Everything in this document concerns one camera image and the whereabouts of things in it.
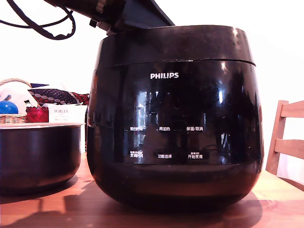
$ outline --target metal rim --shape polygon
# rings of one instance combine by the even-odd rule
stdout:
[[[4,123],[0,124],[0,130],[13,129],[44,129],[53,127],[80,127],[85,123]]]

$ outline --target wooden table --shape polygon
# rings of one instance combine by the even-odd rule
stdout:
[[[152,214],[106,196],[89,172],[86,155],[61,189],[1,198],[4,228],[304,228],[304,192],[263,171],[254,189],[223,212]]]

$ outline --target black cable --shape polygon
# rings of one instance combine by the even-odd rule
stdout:
[[[58,25],[64,21],[66,21],[67,19],[69,18],[68,15],[66,15],[64,18],[62,18],[61,20],[58,20],[56,22],[53,22],[53,23],[49,23],[49,24],[45,24],[45,25],[40,25],[41,27],[43,28],[46,28],[46,27],[50,27],[50,26],[53,26],[53,25]],[[3,20],[0,20],[0,24],[4,24],[4,25],[9,25],[9,26],[12,26],[12,27],[16,27],[16,28],[23,28],[23,29],[32,29],[30,26],[28,25],[17,25],[17,24],[13,24],[13,23],[9,23],[9,22],[6,22],[6,21],[3,21]]]
[[[23,11],[16,5],[16,3],[13,0],[7,0],[8,4],[12,7],[12,9],[17,13],[17,15],[26,23],[28,24],[28,26],[31,29],[34,29],[36,32],[38,32],[39,34],[43,35],[46,38],[52,39],[52,40],[64,40],[64,39],[68,39],[71,36],[73,36],[75,34],[76,31],[76,23],[75,23],[75,19],[72,16],[72,11],[69,11],[67,8],[65,7],[60,7],[64,12],[66,12],[67,17],[70,18],[70,20],[72,21],[72,32],[68,33],[67,35],[57,35],[54,37],[54,35],[48,31],[46,31],[45,29],[43,29],[42,26],[36,24],[35,22],[33,22],[30,18],[28,18]]]

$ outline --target philips logo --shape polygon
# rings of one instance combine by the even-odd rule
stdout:
[[[167,78],[178,78],[179,73],[158,73],[158,74],[150,74],[151,79],[167,79]]]

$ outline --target wooden chair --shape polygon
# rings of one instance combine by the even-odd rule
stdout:
[[[304,101],[292,104],[289,104],[288,101],[279,101],[275,117],[275,124],[266,164],[266,171],[274,175],[277,174],[281,153],[304,159],[303,140],[283,140],[286,118],[304,118]],[[286,178],[281,179],[304,191],[304,185]]]

